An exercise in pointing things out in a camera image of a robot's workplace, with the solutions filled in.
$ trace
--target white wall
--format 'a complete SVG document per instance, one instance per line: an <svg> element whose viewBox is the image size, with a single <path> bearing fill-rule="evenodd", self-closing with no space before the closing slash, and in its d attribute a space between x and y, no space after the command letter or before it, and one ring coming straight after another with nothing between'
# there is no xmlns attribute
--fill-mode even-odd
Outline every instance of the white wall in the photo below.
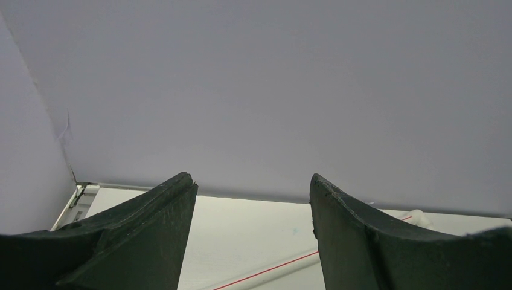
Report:
<svg viewBox="0 0 512 290"><path fill-rule="evenodd" d="M0 14L0 233L49 229L74 181L41 97Z"/></svg>
<svg viewBox="0 0 512 290"><path fill-rule="evenodd" d="M512 2L0 0L79 181L512 213Z"/></svg>

